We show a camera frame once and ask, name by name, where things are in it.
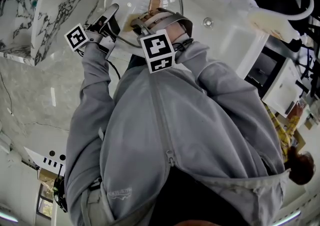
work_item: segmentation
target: woman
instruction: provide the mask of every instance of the woman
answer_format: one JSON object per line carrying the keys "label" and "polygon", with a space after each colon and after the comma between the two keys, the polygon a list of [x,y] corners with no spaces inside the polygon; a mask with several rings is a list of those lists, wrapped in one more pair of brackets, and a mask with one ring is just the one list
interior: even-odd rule
{"label": "woman", "polygon": [[278,133],[284,167],[285,169],[291,169],[289,178],[298,185],[307,184],[315,173],[314,159],[309,152],[298,154],[297,148],[291,145],[291,138],[297,128],[297,124],[303,113],[303,108],[298,103],[294,106],[288,114],[287,118],[289,119],[289,123],[286,126],[285,131],[268,106],[266,104],[264,106],[266,107]]}

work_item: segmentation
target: brown hair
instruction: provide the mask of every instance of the brown hair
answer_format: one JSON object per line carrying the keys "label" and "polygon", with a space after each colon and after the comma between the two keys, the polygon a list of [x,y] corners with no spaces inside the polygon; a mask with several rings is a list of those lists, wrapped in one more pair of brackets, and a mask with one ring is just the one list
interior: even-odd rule
{"label": "brown hair", "polygon": [[288,149],[285,169],[291,169],[289,178],[298,185],[307,184],[315,173],[315,162],[310,153],[298,154],[296,147]]}

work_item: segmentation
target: ceiling light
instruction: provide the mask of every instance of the ceiling light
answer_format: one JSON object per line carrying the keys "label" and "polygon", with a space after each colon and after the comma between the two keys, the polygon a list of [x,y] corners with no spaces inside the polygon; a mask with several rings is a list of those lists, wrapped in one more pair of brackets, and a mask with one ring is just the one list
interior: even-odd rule
{"label": "ceiling light", "polygon": [[4,214],[2,212],[0,212],[0,217],[5,219],[5,220],[11,221],[11,222],[15,222],[15,223],[18,222],[18,220],[16,218],[14,218],[12,216],[9,216],[9,215],[6,215],[6,214]]}
{"label": "ceiling light", "polygon": [[284,225],[284,224],[288,223],[289,221],[292,221],[293,219],[297,218],[300,215],[301,215],[301,211],[297,211],[297,212],[293,213],[292,215],[288,216],[287,218],[284,218],[283,220],[277,222],[273,226]]}

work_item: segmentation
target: yellow shirt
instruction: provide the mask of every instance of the yellow shirt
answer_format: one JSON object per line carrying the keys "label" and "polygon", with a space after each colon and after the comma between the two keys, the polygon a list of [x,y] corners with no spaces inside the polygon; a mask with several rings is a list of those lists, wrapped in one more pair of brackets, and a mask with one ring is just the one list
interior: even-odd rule
{"label": "yellow shirt", "polygon": [[264,106],[280,139],[283,161],[286,162],[288,160],[288,149],[291,147],[291,138],[295,133],[300,117],[292,116],[285,131],[284,128],[280,125],[280,122],[278,121],[276,116],[270,111],[269,107],[266,104],[264,104]]}

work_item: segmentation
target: window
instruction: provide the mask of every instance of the window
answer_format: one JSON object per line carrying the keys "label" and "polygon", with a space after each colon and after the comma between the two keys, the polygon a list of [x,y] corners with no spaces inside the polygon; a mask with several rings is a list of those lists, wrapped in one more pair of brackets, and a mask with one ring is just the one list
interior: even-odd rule
{"label": "window", "polygon": [[47,186],[40,185],[36,214],[51,220],[52,207],[54,202],[54,190]]}

